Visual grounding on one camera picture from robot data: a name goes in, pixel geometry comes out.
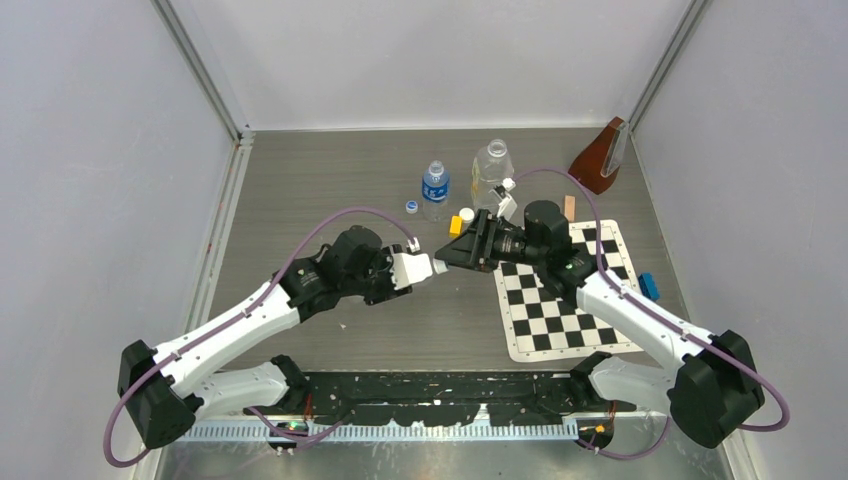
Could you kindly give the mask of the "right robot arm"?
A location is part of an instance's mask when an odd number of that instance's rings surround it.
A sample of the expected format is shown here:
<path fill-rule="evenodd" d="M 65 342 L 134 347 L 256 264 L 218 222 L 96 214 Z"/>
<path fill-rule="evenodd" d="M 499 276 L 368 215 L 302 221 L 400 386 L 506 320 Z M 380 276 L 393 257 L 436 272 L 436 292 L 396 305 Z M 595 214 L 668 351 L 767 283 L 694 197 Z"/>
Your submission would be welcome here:
<path fill-rule="evenodd" d="M 741 335 L 713 334 L 640 296 L 605 261 L 573 243 L 568 220 L 551 201 L 528 204 L 522 226 L 481 210 L 435 258 L 480 272 L 502 263 L 531 266 L 550 295 L 609 324 L 657 362 L 648 367 L 592 355 L 570 385 L 584 410 L 607 400 L 647 407 L 669 416 L 698 445 L 715 448 L 765 403 Z"/>

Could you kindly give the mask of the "clear plastic bottle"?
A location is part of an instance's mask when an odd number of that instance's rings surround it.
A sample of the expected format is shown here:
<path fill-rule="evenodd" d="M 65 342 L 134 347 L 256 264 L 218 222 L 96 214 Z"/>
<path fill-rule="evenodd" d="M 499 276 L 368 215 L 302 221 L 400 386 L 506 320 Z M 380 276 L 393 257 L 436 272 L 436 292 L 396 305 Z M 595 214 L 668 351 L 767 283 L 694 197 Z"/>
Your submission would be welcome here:
<path fill-rule="evenodd" d="M 448 271 L 448 265 L 438 259 L 431 259 L 426 255 L 414 256 L 413 264 L 408 274 L 412 284 L 421 283 L 433 276 L 444 274 Z"/>

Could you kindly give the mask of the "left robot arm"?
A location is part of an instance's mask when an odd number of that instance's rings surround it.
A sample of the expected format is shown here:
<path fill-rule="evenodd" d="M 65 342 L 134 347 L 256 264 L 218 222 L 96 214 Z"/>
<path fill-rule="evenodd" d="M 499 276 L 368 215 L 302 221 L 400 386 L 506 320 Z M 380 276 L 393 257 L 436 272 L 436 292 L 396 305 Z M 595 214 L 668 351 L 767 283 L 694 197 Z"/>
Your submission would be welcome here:
<path fill-rule="evenodd" d="M 261 341 L 329 311 L 345 297 L 379 304 L 412 292 L 433 273 L 418 242 L 386 245 L 354 225 L 308 257 L 293 259 L 245 300 L 178 338 L 137 340 L 120 359 L 118 394 L 143 445 L 166 446 L 196 421 L 254 406 L 298 412 L 307 398 L 300 370 L 268 361 L 248 370 L 223 366 Z"/>

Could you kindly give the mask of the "blue label water bottle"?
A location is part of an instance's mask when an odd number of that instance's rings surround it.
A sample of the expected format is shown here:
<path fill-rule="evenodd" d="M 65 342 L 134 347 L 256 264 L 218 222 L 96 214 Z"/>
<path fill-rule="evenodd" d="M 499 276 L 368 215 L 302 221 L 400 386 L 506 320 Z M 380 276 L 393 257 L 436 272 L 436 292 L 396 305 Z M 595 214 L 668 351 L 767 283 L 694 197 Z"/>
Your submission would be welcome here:
<path fill-rule="evenodd" d="M 441 161 L 434 160 L 421 180 L 422 212 L 427 220 L 442 220 L 448 210 L 449 193 L 450 174 Z"/>

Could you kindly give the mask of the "fruit label plastic bottle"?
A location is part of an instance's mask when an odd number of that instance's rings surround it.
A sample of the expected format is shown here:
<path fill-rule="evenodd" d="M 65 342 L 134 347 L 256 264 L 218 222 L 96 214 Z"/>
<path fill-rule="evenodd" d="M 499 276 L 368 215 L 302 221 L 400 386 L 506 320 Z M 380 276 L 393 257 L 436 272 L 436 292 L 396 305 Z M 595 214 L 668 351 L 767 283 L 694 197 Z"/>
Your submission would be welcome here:
<path fill-rule="evenodd" d="M 512 157 L 502 139 L 491 140 L 481 147 L 472 164 L 471 196 L 475 210 L 496 213 L 499 199 L 492 190 L 514 174 Z"/>

